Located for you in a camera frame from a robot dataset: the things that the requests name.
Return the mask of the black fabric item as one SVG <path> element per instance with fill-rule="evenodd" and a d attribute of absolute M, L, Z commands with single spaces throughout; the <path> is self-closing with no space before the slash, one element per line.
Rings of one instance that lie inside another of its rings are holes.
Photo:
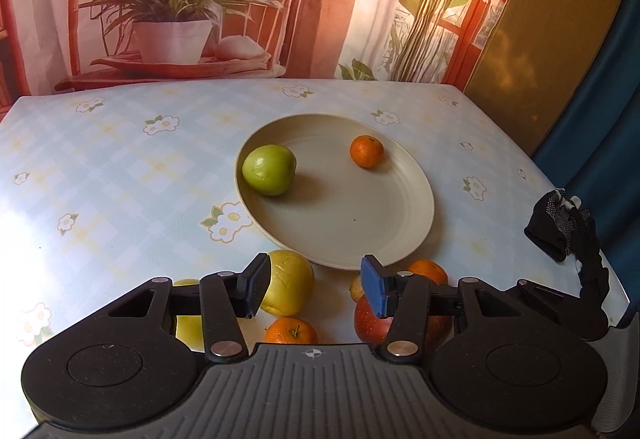
<path fill-rule="evenodd" d="M 579 263 L 578 296 L 534 287 L 529 295 L 535 306 L 554 323 L 585 341 L 599 341 L 608 333 L 608 316 L 602 308 L 610 292 L 610 273 L 603 265 L 596 222 L 577 196 L 563 189 L 542 196 L 533 208 L 524 234 L 557 263 L 573 256 Z"/>

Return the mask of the wooden cabinet panel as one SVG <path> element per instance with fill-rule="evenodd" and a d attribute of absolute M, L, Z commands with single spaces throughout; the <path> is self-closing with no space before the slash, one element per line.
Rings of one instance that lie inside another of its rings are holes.
<path fill-rule="evenodd" d="M 589 70 L 621 0 L 508 0 L 464 92 L 533 153 Z"/>

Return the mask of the cream round plate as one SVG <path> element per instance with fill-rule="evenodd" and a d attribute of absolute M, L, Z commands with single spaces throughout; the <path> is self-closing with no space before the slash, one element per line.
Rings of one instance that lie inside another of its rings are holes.
<path fill-rule="evenodd" d="M 374 168 L 352 162 L 349 147 L 370 135 L 384 146 Z M 434 194 L 421 166 L 397 141 L 350 118 L 306 113 L 260 127 L 240 147 L 236 160 L 264 144 L 281 144 L 297 161 L 293 185 L 282 196 L 263 196 L 240 172 L 236 192 L 254 225 L 274 244 L 311 263 L 356 270 L 374 255 L 384 266 L 416 251 L 430 233 Z"/>

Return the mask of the red apple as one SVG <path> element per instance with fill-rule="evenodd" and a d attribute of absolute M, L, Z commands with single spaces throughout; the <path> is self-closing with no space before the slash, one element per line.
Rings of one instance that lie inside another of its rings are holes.
<path fill-rule="evenodd" d="M 392 318 L 381 319 L 373 313 L 366 296 L 362 295 L 358 299 L 354 313 L 354 329 L 360 341 L 374 346 L 381 345 L 392 323 Z M 432 315 L 427 322 L 424 349 L 437 349 L 446 341 L 451 330 L 450 315 Z"/>

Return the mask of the small orange mandarin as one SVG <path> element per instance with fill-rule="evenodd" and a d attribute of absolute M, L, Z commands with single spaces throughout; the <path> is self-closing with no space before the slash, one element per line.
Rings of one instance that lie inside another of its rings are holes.
<path fill-rule="evenodd" d="M 384 159 L 385 149 L 382 142 L 370 135 L 360 135 L 352 140 L 349 155 L 361 168 L 374 168 Z"/>

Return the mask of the green apple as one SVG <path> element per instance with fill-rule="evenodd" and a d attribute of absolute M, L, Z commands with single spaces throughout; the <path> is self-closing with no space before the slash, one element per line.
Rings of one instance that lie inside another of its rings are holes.
<path fill-rule="evenodd" d="M 266 144 L 247 155 L 241 170 L 250 188 L 264 196 L 280 196 L 292 186 L 296 166 L 290 149 Z"/>

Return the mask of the pale yellow-green apple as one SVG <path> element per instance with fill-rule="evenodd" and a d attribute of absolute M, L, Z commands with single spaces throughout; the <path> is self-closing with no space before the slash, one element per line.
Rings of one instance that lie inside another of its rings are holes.
<path fill-rule="evenodd" d="M 190 303 L 179 303 L 176 315 L 176 337 L 191 350 L 204 351 L 202 316 L 191 310 Z"/>

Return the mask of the floral blue tablecloth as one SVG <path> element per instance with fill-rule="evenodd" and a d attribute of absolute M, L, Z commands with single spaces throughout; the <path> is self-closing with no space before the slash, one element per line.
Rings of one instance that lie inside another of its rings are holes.
<path fill-rule="evenodd" d="M 451 280 L 580 289 L 524 234 L 550 181 L 454 87 L 196 81 L 17 100 L 1 124 L 1 346 L 37 345 L 157 275 L 317 265 L 305 318 L 352 341 L 361 255 Z"/>

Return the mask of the blue curtain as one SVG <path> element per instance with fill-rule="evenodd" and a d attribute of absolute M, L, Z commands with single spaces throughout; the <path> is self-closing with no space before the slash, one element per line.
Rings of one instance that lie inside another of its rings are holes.
<path fill-rule="evenodd" d="M 639 0 L 621 0 L 592 66 L 534 153 L 596 219 L 605 257 L 639 297 Z"/>

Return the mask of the small tan longan fruit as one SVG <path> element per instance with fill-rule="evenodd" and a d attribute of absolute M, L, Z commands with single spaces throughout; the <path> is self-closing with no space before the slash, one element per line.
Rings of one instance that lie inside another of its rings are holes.
<path fill-rule="evenodd" d="M 352 283 L 350 283 L 349 295 L 354 303 L 358 303 L 358 300 L 363 296 L 363 288 L 359 274 L 357 274 L 356 277 L 352 279 Z"/>

